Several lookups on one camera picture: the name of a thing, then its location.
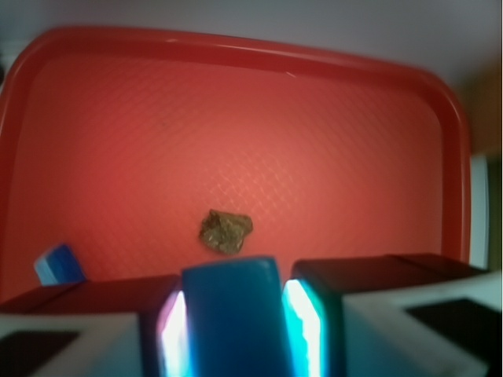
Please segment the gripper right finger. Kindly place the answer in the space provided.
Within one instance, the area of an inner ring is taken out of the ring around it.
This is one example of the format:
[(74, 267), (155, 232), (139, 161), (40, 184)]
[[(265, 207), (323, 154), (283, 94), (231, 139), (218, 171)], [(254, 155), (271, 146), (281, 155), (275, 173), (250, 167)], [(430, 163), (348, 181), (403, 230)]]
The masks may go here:
[(499, 376), (502, 276), (436, 254), (303, 259), (286, 282), (297, 376)]

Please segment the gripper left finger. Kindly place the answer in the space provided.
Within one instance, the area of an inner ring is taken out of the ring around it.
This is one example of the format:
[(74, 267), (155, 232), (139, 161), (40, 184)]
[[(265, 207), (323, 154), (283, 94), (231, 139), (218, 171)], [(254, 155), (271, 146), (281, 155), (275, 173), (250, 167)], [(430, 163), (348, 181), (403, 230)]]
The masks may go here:
[(36, 287), (1, 304), (3, 376), (180, 376), (178, 275)]

